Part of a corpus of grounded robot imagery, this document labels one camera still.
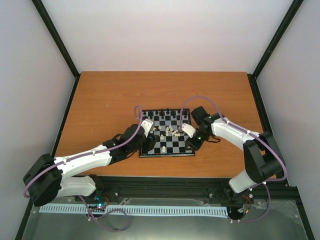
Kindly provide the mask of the black silver chess board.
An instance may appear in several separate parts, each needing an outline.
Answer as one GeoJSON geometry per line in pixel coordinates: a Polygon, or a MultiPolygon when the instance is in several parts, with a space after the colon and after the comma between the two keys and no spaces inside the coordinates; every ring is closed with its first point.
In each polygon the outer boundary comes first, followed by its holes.
{"type": "Polygon", "coordinates": [[[186,140],[189,137],[184,132],[179,131],[180,123],[191,124],[191,114],[188,108],[183,110],[179,108],[167,109],[144,109],[142,111],[143,119],[149,119],[154,122],[151,134],[156,136],[154,148],[148,153],[140,153],[140,158],[155,157],[189,157],[194,156],[195,151],[186,148],[186,140]],[[166,147],[166,152],[162,152],[162,147],[166,147]]]}

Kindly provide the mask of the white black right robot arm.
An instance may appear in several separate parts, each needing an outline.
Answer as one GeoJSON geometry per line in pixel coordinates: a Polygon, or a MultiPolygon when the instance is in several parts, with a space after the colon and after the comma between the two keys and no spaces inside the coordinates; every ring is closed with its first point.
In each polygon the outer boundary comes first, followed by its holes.
{"type": "Polygon", "coordinates": [[[200,106],[191,112],[197,128],[181,123],[179,130],[187,134],[185,144],[197,151],[210,137],[222,138],[243,152],[244,170],[231,178],[222,190],[226,201],[235,202],[240,194],[270,177],[285,173],[285,163],[278,144],[270,132],[258,133],[245,129],[222,114],[210,115],[200,106]]]}

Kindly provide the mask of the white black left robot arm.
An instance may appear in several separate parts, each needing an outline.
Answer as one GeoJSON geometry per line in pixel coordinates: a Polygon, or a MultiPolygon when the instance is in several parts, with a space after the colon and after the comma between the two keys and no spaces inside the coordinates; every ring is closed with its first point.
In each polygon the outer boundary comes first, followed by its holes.
{"type": "Polygon", "coordinates": [[[152,134],[154,125],[146,118],[93,149],[62,157],[41,155],[23,177],[23,195],[36,207],[59,197],[77,195],[95,202],[101,200],[104,188],[99,181],[93,176],[79,177],[78,174],[126,160],[140,150],[152,150],[157,139],[152,134]]]}

